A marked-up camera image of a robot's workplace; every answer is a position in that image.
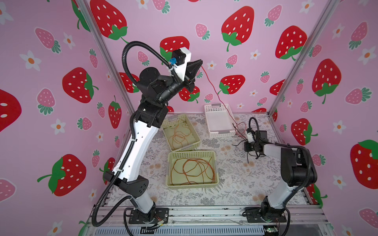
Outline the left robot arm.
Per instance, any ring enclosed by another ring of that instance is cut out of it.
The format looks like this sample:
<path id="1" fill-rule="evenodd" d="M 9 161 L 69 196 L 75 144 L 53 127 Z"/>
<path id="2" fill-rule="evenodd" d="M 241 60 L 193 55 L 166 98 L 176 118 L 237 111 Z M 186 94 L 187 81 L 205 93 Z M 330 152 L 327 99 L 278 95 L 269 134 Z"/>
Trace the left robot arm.
<path id="1" fill-rule="evenodd" d="M 128 52 L 136 46 L 151 52 L 168 67 L 171 74 L 164 76 L 156 68 L 148 67 L 141 72 L 139 81 L 136 81 L 127 64 Z M 105 180 L 109 182 L 109 185 L 94 207 L 92 213 L 94 227 L 104 224 L 118 206 L 126 200 L 130 200 L 135 210 L 143 214 L 149 222 L 154 219 L 156 204 L 146 191 L 149 181 L 142 177 L 139 171 L 147 149 L 168 113 L 169 100 L 182 89 L 193 91 L 195 88 L 195 76 L 203 61 L 193 62 L 191 56 L 192 53 L 184 46 L 173 51 L 168 59 L 143 42 L 132 41 L 124 47 L 122 66 L 132 83 L 142 92 L 142 97 L 140 105 L 130 117 L 131 137 L 127 147 L 114 169 L 104 173 Z M 127 196 L 120 200 L 102 220 L 98 221 L 99 208 L 113 186 L 126 192 Z"/>

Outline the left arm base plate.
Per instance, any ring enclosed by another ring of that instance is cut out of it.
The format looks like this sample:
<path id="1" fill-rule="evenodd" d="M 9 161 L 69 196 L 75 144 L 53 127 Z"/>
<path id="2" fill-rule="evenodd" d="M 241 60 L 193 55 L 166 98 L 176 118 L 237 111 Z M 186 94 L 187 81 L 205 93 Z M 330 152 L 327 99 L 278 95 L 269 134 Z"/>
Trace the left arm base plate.
<path id="1" fill-rule="evenodd" d="M 152 208 L 149 213 L 142 213 L 138 209 L 133 209 L 128 214 L 128 218 L 129 224 L 158 224 L 159 222 L 165 224 L 169 219 L 169 208 Z"/>

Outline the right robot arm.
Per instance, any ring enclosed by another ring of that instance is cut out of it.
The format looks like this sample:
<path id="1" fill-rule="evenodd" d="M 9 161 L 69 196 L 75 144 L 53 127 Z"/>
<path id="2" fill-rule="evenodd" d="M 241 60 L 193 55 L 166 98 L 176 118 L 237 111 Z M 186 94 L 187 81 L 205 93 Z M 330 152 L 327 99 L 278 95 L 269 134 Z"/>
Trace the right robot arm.
<path id="1" fill-rule="evenodd" d="M 266 131 L 260 130 L 254 117 L 249 119 L 246 133 L 248 140 L 244 144 L 245 152 L 254 152 L 256 159 L 266 156 L 280 159 L 282 179 L 275 190 L 265 196 L 260 207 L 247 207 L 242 215 L 249 223 L 287 222 L 284 214 L 287 203 L 318 178 L 310 151 L 303 146 L 269 142 Z"/>

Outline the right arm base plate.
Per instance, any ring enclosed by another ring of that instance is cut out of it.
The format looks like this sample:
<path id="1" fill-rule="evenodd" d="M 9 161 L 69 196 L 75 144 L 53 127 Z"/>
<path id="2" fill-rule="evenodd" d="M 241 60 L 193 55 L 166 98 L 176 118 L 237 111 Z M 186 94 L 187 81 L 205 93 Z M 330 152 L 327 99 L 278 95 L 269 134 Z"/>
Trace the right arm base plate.
<path id="1" fill-rule="evenodd" d="M 247 207 L 242 213 L 248 223 L 286 223 L 284 209 L 265 209 L 261 207 Z"/>

